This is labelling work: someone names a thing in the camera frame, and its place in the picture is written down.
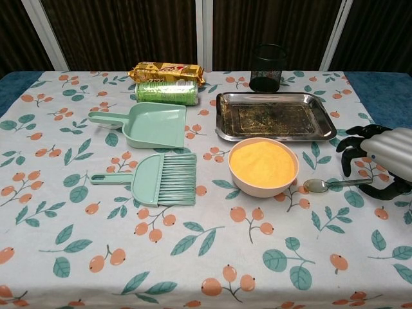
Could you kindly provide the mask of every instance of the tablecloth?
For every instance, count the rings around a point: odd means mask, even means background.
[[[128,113],[125,72],[48,71],[0,118],[0,305],[4,308],[409,308],[412,195],[391,201],[343,179],[337,143],[373,123],[342,72],[285,71],[280,91],[323,102],[337,137],[288,146],[300,162],[283,194],[259,199],[233,184],[234,145],[219,138],[216,95],[250,91],[250,72],[206,73],[187,108],[184,149],[133,149],[90,110]],[[156,152],[198,155],[196,205],[145,208],[128,185],[92,173],[133,171]],[[391,181],[367,158],[354,178]]]

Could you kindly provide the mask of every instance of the green cylindrical package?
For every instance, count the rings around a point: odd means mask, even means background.
[[[136,84],[137,102],[171,103],[193,106],[198,103],[195,81],[141,82]]]

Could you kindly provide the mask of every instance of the bowl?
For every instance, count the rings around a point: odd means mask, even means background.
[[[239,178],[238,175],[236,175],[234,173],[234,171],[232,170],[232,167],[230,165],[230,160],[232,158],[233,152],[240,149],[240,148],[242,148],[242,147],[244,147],[244,146],[246,146],[246,145],[255,144],[255,143],[258,143],[258,142],[269,142],[271,144],[277,145],[277,146],[281,147],[282,149],[284,149],[289,154],[289,156],[291,157],[291,159],[293,161],[294,169],[295,169],[294,177],[292,179],[288,180],[287,182],[285,182],[284,184],[282,184],[278,187],[259,187],[259,186],[253,185],[251,183],[248,183],[248,182],[242,180],[241,178]],[[241,142],[238,142],[235,146],[233,146],[233,148],[230,150],[230,153],[229,153],[229,169],[230,169],[230,173],[232,175],[233,182],[244,193],[247,193],[251,196],[255,196],[257,198],[269,198],[269,197],[273,197],[275,195],[278,195],[279,193],[282,193],[295,180],[297,174],[299,173],[299,161],[297,160],[297,157],[296,157],[295,153],[292,150],[290,150],[289,147],[285,146],[281,142],[277,142],[277,141],[272,140],[270,138],[254,137],[254,138],[247,138],[245,140],[242,140]]]

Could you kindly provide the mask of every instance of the curtain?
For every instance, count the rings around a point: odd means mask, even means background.
[[[341,0],[215,0],[213,70],[249,70],[260,42],[288,52],[288,70],[318,70]]]
[[[13,71],[46,71],[53,66],[21,1],[0,1],[0,78]]]
[[[71,70],[197,63],[194,0],[42,0]]]
[[[354,1],[331,70],[412,72],[412,1]]]

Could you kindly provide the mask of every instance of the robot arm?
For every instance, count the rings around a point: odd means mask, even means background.
[[[359,189],[373,198],[391,200],[412,190],[412,130],[403,127],[394,130],[370,124],[353,127],[346,131],[349,135],[342,140],[336,151],[342,154],[342,169],[345,176],[351,173],[350,162],[354,158],[367,156],[385,167],[394,177],[393,183],[384,189],[371,185],[360,185]]]

